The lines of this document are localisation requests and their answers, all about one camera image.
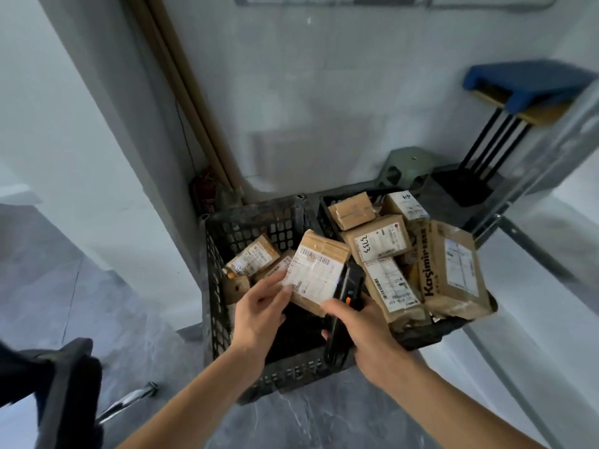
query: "black metal leg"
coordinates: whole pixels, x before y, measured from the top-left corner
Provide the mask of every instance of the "black metal leg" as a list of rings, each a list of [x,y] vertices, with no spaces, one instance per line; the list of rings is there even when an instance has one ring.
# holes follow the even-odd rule
[[[505,145],[505,143],[510,139],[510,137],[512,136],[512,134],[514,133],[514,131],[520,125],[521,122],[522,122],[522,120],[519,120],[518,118],[516,118],[513,121],[513,123],[510,125],[510,127],[507,128],[507,131],[505,131],[505,134],[503,135],[503,137],[501,137],[501,140],[499,140],[497,146],[493,149],[493,151],[490,152],[489,157],[487,157],[485,159],[485,161],[483,162],[483,165],[481,165],[480,168],[474,172],[474,174],[477,178],[480,178],[480,176],[483,174],[483,172],[486,170],[486,168],[489,166],[489,164],[493,161],[495,156],[498,155],[498,153],[503,148],[503,145]]]
[[[489,119],[487,124],[485,124],[483,130],[480,132],[478,138],[476,139],[475,144],[472,145],[472,148],[470,148],[470,150],[468,151],[468,154],[466,154],[466,157],[464,158],[464,160],[462,160],[462,163],[460,164],[458,170],[466,168],[466,166],[468,165],[468,162],[470,161],[470,159],[472,159],[472,156],[474,156],[476,150],[478,150],[480,144],[485,139],[486,135],[489,133],[490,128],[493,127],[493,125],[499,118],[499,115],[501,115],[501,109],[497,108],[497,109],[495,109],[495,112],[491,115],[491,118]]]
[[[476,158],[475,164],[472,165],[472,168],[470,169],[470,170],[472,170],[472,173],[476,173],[477,167],[483,162],[483,160],[485,159],[485,156],[489,153],[489,151],[493,147],[493,145],[495,145],[495,143],[497,142],[497,140],[499,139],[501,134],[503,134],[503,132],[505,131],[505,128],[507,128],[507,125],[510,124],[512,119],[513,119],[513,115],[508,114],[506,116],[505,120],[503,120],[503,123],[501,123],[501,126],[499,127],[499,129],[497,129],[497,132],[495,132],[495,134],[493,135],[493,137],[491,138],[491,140],[489,141],[487,146],[485,146],[485,149],[483,150],[483,152],[480,154],[479,157]]]
[[[528,134],[528,131],[530,131],[530,128],[532,126],[533,126],[532,124],[528,124],[528,123],[526,124],[526,126],[524,126],[524,129],[522,129],[520,134],[518,134],[518,137],[516,137],[516,139],[512,142],[512,144],[509,146],[509,148],[503,153],[503,156],[501,156],[499,158],[499,160],[497,161],[495,166],[492,168],[492,170],[489,173],[487,173],[483,182],[489,182],[489,180],[497,173],[497,171],[503,165],[503,163],[506,161],[506,159],[508,157],[510,157],[510,155],[514,152],[514,150],[520,144],[522,139],[526,136],[526,134]]]

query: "hand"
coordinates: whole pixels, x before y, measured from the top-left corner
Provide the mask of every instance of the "hand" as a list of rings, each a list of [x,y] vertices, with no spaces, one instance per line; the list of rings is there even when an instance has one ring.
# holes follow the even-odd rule
[[[283,309],[289,303],[293,286],[280,282],[286,271],[276,272],[250,288],[237,303],[231,348],[250,353],[258,360],[260,371],[277,329],[285,321]]]
[[[389,326],[385,321],[383,311],[370,296],[362,293],[364,309],[356,310],[345,305],[338,299],[328,299],[320,307],[335,317],[338,317],[348,328],[349,335],[356,345],[355,357],[358,368],[372,383],[386,389],[387,380],[397,377],[393,375],[391,357],[411,361],[408,353],[393,339]],[[328,332],[323,331],[326,339]]]

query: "black handheld device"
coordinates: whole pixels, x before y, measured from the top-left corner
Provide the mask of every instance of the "black handheld device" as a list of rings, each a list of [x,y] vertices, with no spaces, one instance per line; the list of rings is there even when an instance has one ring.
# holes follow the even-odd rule
[[[364,270],[358,264],[349,263],[341,276],[340,286],[337,287],[335,298],[352,309],[360,311],[364,307],[364,302],[360,296],[363,284]],[[328,339],[326,339],[325,363],[333,369],[340,370],[348,358],[351,347],[353,347],[353,340],[349,337],[348,328],[339,318],[333,317],[331,330]]]

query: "black plastic crate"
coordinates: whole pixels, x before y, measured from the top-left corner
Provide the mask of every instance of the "black plastic crate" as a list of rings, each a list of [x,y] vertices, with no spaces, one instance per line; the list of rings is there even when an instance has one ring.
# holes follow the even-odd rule
[[[327,238],[343,242],[343,239],[341,238],[341,231],[333,219],[331,211],[329,211],[329,206],[340,202],[341,200],[353,197],[354,195],[360,194],[364,191],[366,194],[368,194],[370,201],[373,204],[382,203],[387,194],[400,192],[403,190],[406,189],[400,187],[373,187],[343,194],[324,195],[320,197],[320,205],[318,207],[318,222],[320,223],[322,231]],[[413,195],[416,199],[420,196],[418,192],[414,192]],[[495,301],[495,298],[489,294],[489,299],[494,311],[497,311],[497,302]],[[392,331],[392,334],[395,340],[397,340],[402,347],[408,351],[412,351],[439,343],[443,336],[446,336],[456,329],[460,329],[469,322],[469,320],[465,320],[460,317],[447,317],[444,320],[439,320],[427,326],[408,328],[404,332],[399,333]]]
[[[220,282],[222,267],[261,234],[281,252],[295,249],[307,229],[322,235],[305,197],[294,196],[242,206],[213,214],[200,224],[200,262],[204,358],[213,362],[231,343],[231,324]],[[325,340],[320,334],[328,322],[293,303],[266,356],[261,377],[241,396],[245,404],[276,390],[287,392],[334,373],[322,361]],[[355,364],[348,356],[344,369]]]

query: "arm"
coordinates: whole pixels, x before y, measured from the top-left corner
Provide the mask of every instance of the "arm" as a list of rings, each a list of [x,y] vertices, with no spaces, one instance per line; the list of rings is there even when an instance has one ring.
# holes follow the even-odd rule
[[[356,344],[364,376],[389,394],[445,449],[542,449],[543,446],[416,362],[391,336],[370,298],[361,312],[332,299],[322,308],[339,317]]]
[[[259,281],[246,293],[237,303],[229,349],[118,449],[197,449],[205,445],[228,409],[264,369],[266,354],[285,320],[281,312],[291,296],[291,286],[279,284],[285,273]]]

